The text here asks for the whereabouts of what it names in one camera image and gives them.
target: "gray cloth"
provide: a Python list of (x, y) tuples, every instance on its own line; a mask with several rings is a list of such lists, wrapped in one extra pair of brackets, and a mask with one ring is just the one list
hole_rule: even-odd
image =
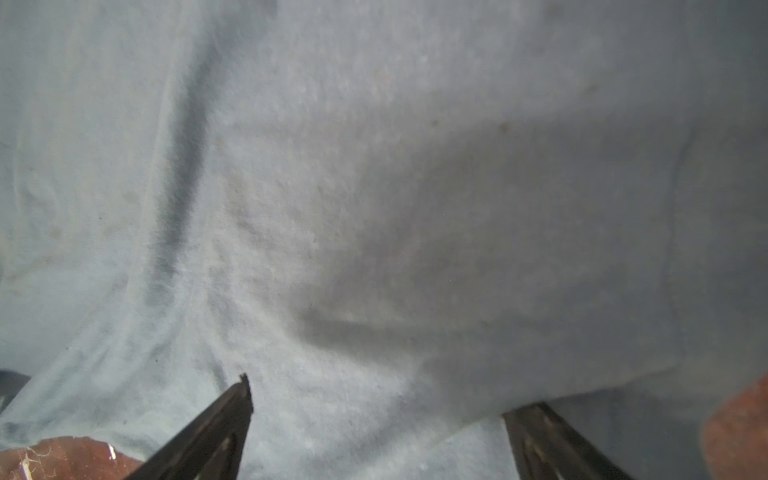
[(500, 413), (617, 387), (695, 432), (768, 367), (767, 18), (3, 0), (0, 448), (147, 458), (243, 371), (241, 478), (514, 478)]

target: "wrinkled cloth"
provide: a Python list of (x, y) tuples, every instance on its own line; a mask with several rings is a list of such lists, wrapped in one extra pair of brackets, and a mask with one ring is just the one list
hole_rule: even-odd
[(0, 449), (146, 459), (246, 372), (241, 478), (514, 478), (552, 399), (702, 475), (768, 367), (768, 12), (720, 3), (3, 0)]

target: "brown surface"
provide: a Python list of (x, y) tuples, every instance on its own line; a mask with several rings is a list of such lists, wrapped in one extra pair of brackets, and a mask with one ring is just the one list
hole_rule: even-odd
[(59, 437), (0, 452), (0, 480), (121, 480), (139, 465), (107, 443)]
[(701, 445), (717, 480), (768, 478), (768, 374), (712, 416)]

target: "dark object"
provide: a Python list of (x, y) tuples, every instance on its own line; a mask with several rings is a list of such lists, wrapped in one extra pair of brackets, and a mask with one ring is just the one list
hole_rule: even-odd
[(632, 480), (544, 403), (504, 421), (521, 480)]
[(253, 404), (248, 377), (232, 385), (125, 480), (235, 480)]
[(27, 384), (29, 377), (11, 370), (0, 370), (0, 413)]

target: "scratched brown surface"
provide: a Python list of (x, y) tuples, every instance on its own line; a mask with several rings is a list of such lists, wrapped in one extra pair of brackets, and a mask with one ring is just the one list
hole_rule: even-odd
[(141, 462), (88, 437), (46, 439), (0, 452), (0, 480), (120, 480)]
[(768, 374), (712, 416), (701, 445), (717, 480), (768, 478)]

